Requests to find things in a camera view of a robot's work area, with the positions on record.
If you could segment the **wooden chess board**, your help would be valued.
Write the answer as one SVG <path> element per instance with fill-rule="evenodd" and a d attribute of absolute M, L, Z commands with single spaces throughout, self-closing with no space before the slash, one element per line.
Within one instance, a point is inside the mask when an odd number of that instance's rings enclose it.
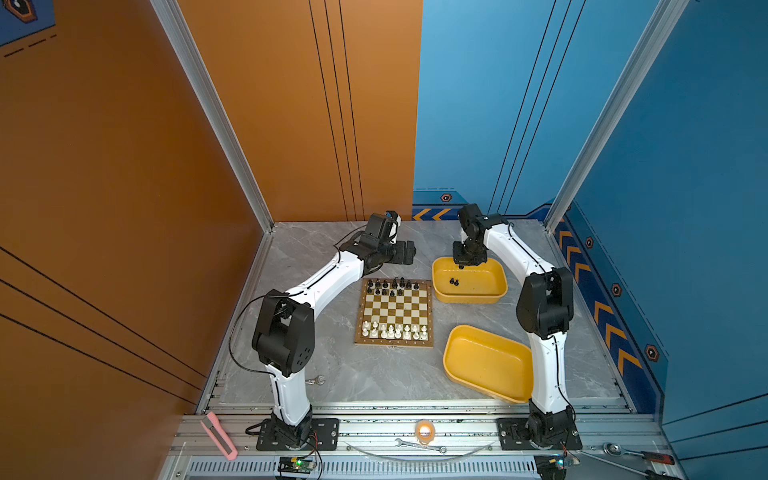
<path fill-rule="evenodd" d="M 365 278 L 354 343 L 432 348 L 433 286 L 429 280 Z"/>

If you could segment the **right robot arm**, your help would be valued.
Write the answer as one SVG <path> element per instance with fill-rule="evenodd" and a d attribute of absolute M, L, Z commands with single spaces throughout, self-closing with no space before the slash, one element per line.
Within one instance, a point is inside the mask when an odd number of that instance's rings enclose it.
<path fill-rule="evenodd" d="M 533 361 L 533 389 L 527 428 L 538 447 L 578 450 L 575 407 L 565 382 L 565 344 L 574 317 L 574 278 L 529 247 L 500 214 L 484 214 L 476 204 L 458 213 L 462 228 L 453 243 L 453 261 L 479 266 L 493 252 L 521 283 L 516 318 L 528 335 Z"/>

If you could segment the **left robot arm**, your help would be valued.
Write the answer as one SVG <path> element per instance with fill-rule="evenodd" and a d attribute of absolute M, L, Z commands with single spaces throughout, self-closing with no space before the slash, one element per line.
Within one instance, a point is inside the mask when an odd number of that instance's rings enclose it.
<path fill-rule="evenodd" d="M 251 346 L 271 381 L 269 424 L 294 447 L 311 435 L 305 368 L 315 349 L 316 317 L 348 286 L 383 265 L 413 263 L 414 243 L 397 238 L 401 223 L 391 210 L 371 215 L 316 273 L 285 292 L 273 289 L 262 300 Z"/>

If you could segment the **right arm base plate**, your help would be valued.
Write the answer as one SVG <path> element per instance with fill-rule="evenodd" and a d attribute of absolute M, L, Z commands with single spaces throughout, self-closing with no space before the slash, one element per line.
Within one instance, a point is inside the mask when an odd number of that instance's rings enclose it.
<path fill-rule="evenodd" d="M 528 419 L 515 417 L 497 419 L 496 427 L 504 451 L 578 451 L 583 448 L 581 436 L 576 428 L 539 435 L 534 433 Z"/>

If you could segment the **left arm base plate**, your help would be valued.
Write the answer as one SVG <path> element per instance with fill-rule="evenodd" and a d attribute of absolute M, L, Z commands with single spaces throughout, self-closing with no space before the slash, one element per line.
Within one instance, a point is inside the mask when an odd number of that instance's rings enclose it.
<path fill-rule="evenodd" d="M 298 426 L 290 426 L 277 419 L 268 419 L 257 435 L 258 451 L 310 451 L 337 449 L 339 439 L 338 418 L 312 418 Z"/>

